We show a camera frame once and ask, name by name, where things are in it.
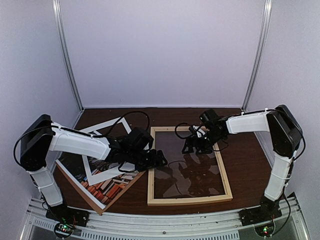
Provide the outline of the white mat board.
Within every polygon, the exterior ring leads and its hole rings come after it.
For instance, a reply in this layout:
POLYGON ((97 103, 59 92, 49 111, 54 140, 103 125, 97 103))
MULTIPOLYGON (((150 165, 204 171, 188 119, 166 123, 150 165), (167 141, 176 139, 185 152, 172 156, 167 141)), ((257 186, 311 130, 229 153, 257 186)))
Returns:
MULTIPOLYGON (((81 129, 81 132, 84 133, 95 133, 96 135, 101 135, 100 131, 101 129, 107 128, 112 126, 118 119, 120 119, 120 117, 118 118, 114 118, 112 120, 108 120, 90 127, 86 127, 84 129, 81 129)), ((124 129, 126 130, 127 133, 131 132, 131 127, 129 126, 128 122, 126 121, 125 118, 122 118, 118 124, 122 124, 124 129)), ((90 167, 90 161, 89 159, 90 157, 82 155, 82 161, 83 161, 83 165, 84 165, 84 170, 85 170, 85 174, 87 177, 87 181, 89 183, 90 186, 104 182, 106 180, 112 179, 114 177, 117 177, 121 174, 124 174, 125 172, 121 172, 118 170, 119 164, 118 163, 112 163, 111 167, 108 167, 108 169, 102 171, 100 173, 96 173, 93 174, 93 171, 90 167)), ((123 171, 135 171, 135 167, 132 163, 124 163, 124 165, 120 168, 123 171)))

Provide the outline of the clear acrylic sheet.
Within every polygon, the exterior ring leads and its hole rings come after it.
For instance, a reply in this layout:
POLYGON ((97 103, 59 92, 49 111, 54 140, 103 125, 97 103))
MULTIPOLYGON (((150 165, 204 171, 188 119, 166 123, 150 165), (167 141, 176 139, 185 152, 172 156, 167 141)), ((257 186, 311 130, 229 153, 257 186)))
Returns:
POLYGON ((154 198, 199 198, 225 194, 215 154, 183 154, 184 143, 174 132, 155 133, 155 148, 163 151, 168 165, 154 170, 154 198))

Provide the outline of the light wooden picture frame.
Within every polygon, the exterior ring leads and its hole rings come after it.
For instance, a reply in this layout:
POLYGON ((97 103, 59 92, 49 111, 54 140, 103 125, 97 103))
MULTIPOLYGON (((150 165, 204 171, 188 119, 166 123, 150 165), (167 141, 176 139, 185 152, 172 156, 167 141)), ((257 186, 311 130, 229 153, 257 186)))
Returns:
MULTIPOLYGON (((190 131, 187 126, 174 127, 174 126, 154 126, 150 129, 150 134, 154 139, 153 148, 155 148, 156 132, 173 132, 179 139, 183 140, 183 137, 189 135, 190 131)), ((220 152, 219 145, 215 143, 213 145, 213 153, 215 154, 218 168, 220 171, 221 180, 225 194, 204 196, 204 197, 189 197, 189 198, 154 198, 154 177, 155 169, 148 171, 148 187, 147 187, 147 204, 148 206, 187 206, 187 205, 201 205, 227 202, 233 199, 231 187, 229 184, 228 176, 224 166, 223 158, 220 152)))

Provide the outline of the books photo print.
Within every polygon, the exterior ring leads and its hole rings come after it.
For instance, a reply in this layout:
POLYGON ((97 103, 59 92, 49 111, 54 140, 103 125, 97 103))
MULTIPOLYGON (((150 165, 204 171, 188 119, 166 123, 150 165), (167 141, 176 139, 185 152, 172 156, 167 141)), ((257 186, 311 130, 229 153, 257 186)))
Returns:
MULTIPOLYGON (((101 173, 100 170, 105 171, 111 167, 112 164, 117 164, 103 160, 97 160, 92 157, 88 157, 88 159, 89 166, 93 174, 101 173)), ((62 153, 60 158, 58 158, 55 162, 57 169, 62 170, 68 175, 72 175, 96 199, 98 199, 99 202, 103 203, 104 205, 108 205, 109 202, 118 194, 118 192, 124 189, 139 173, 137 171, 125 171, 118 169, 124 173, 103 182, 89 185, 82 155, 62 153)))

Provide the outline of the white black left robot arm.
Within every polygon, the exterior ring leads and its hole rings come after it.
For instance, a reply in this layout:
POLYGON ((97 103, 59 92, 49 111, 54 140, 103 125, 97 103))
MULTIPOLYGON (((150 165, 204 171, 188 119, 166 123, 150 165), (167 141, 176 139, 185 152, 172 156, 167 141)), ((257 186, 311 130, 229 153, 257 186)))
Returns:
POLYGON ((91 157, 99 161, 131 164, 133 171, 143 172, 167 165, 162 150, 152 148, 154 138, 148 128, 128 125, 126 116, 101 123, 108 128, 105 134, 94 134, 94 128, 76 130, 52 121, 50 115, 42 114, 16 140, 13 158, 35 182, 52 213, 61 222, 72 218, 63 194, 47 168, 49 151, 64 152, 91 157))

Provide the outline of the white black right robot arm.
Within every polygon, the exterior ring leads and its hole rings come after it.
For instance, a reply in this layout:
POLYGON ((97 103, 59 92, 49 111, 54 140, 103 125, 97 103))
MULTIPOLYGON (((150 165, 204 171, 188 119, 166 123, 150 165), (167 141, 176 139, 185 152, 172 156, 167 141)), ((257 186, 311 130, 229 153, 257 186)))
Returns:
POLYGON ((242 112, 236 115, 219 116, 213 109, 204 111, 199 119, 200 126, 189 126, 190 135, 185 141, 183 154, 210 154, 214 144, 226 140, 229 135, 249 132, 268 132, 271 137, 274 163, 271 175, 256 210, 259 220, 268 220, 275 212, 275 205, 283 196, 291 179, 294 162, 300 157, 297 153, 305 139, 303 131, 284 104, 274 109, 242 112))

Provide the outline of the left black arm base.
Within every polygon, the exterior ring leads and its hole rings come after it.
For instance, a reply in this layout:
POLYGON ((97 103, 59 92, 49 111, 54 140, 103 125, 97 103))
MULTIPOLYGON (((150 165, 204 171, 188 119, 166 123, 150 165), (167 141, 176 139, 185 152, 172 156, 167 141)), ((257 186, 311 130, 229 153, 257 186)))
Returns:
POLYGON ((86 227, 90 213, 68 207, 65 200, 57 206, 47 205, 46 217, 69 226, 86 227))

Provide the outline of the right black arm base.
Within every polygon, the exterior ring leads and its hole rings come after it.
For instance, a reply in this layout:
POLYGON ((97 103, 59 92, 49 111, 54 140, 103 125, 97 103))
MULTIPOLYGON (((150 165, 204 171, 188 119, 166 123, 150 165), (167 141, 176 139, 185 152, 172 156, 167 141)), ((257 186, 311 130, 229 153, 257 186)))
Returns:
POLYGON ((281 217, 282 212, 279 202, 279 198, 273 201, 263 195, 260 199, 259 206, 244 208, 238 212, 242 226, 254 225, 281 217))

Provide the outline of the brown backing board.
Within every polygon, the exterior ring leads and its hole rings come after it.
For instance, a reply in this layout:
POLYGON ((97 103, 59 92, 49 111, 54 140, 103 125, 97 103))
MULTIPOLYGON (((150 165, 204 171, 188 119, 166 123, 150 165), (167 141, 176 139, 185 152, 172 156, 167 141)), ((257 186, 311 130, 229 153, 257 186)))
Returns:
POLYGON ((60 173, 64 176, 65 179, 72 185, 72 187, 77 191, 77 193, 87 202, 90 207, 96 211, 99 215, 102 215, 106 210, 108 210, 133 184, 144 175, 144 171, 137 174, 137 176, 117 195, 105 205, 98 201, 82 184, 80 184, 72 175, 67 174, 60 170, 60 173))

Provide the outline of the left round circuit board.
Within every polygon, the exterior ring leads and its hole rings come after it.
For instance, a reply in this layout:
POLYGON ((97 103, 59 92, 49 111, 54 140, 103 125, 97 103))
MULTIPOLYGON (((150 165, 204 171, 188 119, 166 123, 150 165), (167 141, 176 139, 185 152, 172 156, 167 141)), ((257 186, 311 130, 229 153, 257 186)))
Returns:
POLYGON ((74 227, 71 227, 63 223, 57 223, 53 228, 54 234, 60 239, 65 239, 70 237, 73 234, 74 230, 75 230, 74 227))

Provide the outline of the round circuit board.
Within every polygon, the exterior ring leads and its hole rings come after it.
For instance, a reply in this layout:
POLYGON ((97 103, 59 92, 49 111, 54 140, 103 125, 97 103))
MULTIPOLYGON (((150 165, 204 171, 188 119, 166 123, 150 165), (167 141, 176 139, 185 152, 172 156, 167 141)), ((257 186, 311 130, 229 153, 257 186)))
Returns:
POLYGON ((259 237, 267 238, 274 233, 275 225, 271 223, 257 225, 254 227, 254 230, 259 237))
POLYGON ((74 227, 71 227, 63 223, 57 223, 53 228, 54 234, 60 239, 65 239, 70 237, 73 234, 74 230, 75 230, 74 227))

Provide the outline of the right round circuit board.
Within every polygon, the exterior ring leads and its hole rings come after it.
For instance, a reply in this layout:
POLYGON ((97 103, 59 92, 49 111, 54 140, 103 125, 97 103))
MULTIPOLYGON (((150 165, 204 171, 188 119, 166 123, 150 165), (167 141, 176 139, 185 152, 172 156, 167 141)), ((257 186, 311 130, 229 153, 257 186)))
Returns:
POLYGON ((257 225, 254 227, 254 230, 259 237, 267 238, 274 233, 275 225, 271 223, 257 225))

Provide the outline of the aluminium front rail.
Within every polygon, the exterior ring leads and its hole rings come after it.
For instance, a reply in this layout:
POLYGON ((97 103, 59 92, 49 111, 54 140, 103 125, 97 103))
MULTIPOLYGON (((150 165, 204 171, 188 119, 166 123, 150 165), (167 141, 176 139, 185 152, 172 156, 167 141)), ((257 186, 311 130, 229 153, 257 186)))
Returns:
MULTIPOLYGON (((66 240, 311 240, 302 210, 295 196, 279 203, 281 217, 243 225, 240 209, 195 214, 138 215, 89 212, 86 226, 76 229, 66 240), (275 235, 258 235, 258 226, 275 224, 275 235)), ((18 240, 61 240, 54 234, 57 221, 46 218, 43 200, 31 198, 18 240)))

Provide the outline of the right aluminium corner post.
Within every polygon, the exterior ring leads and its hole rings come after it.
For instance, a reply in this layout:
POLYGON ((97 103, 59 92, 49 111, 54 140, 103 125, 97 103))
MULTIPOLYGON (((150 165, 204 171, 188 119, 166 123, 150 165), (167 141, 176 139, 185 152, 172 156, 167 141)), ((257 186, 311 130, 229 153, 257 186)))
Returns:
POLYGON ((244 101, 241 107, 241 109, 245 112, 248 110, 250 99, 254 91, 255 83, 256 83, 260 65, 262 62, 263 52, 264 52, 264 48, 265 48, 265 44, 267 41, 269 28, 270 28, 270 22, 271 22, 271 16, 272 16, 272 5, 273 5, 272 0, 264 1, 263 15, 262 15, 260 33, 259 33, 259 38, 257 43, 257 49, 256 49, 254 61, 253 61, 253 67, 250 74, 248 87, 247 87, 244 101))

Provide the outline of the aluminium corner post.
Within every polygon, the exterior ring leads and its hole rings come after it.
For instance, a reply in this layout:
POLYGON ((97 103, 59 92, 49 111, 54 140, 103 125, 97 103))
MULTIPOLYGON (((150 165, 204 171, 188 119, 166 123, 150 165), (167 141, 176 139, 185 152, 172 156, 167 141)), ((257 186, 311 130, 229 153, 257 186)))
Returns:
POLYGON ((263 52, 264 52, 264 48, 265 48, 265 44, 267 41, 269 28, 270 28, 270 22, 271 22, 271 16, 272 16, 272 5, 273 5, 272 0, 264 1, 263 15, 262 15, 260 33, 259 33, 259 38, 257 43, 257 49, 256 49, 254 61, 253 61, 253 67, 250 74, 248 87, 247 87, 244 101, 241 107, 241 109, 245 112, 248 110, 250 99, 254 91, 255 83, 256 83, 260 65, 262 62, 263 52))
POLYGON ((72 94, 75 98, 77 108, 79 111, 83 111, 83 103, 81 101, 80 93, 77 87, 77 83, 75 80, 73 68, 72 68, 72 63, 68 51, 68 46, 67 46, 67 41, 66 41, 66 36, 65 36, 65 31, 64 31, 64 25, 63 25, 63 18, 62 18, 62 12, 61 12, 61 2, 60 0, 53 0, 52 1, 52 6, 53 6, 53 13, 54 13, 54 18, 56 22, 56 27, 59 35, 59 42, 62 50, 62 56, 63 56, 63 62, 64 66, 66 69, 68 81, 70 83, 71 91, 72 94))

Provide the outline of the left aluminium corner post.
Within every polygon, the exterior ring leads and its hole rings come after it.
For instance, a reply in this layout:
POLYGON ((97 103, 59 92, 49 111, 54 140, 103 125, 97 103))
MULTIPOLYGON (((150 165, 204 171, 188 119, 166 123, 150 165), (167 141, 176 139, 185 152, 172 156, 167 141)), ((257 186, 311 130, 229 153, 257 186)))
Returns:
POLYGON ((77 87, 77 83, 75 80, 73 68, 72 68, 72 63, 68 51, 68 46, 67 46, 67 41, 66 41, 66 36, 65 36, 65 31, 64 31, 64 25, 63 25, 63 18, 62 18, 62 12, 61 12, 61 2, 60 0, 53 0, 52 1, 52 6, 53 6, 53 13, 54 13, 54 18, 56 22, 56 27, 59 35, 59 42, 62 50, 62 56, 63 56, 63 62, 64 66, 66 69, 68 81, 70 83, 71 91, 72 94, 75 98, 77 108, 79 111, 83 111, 83 103, 81 101, 80 93, 77 87))

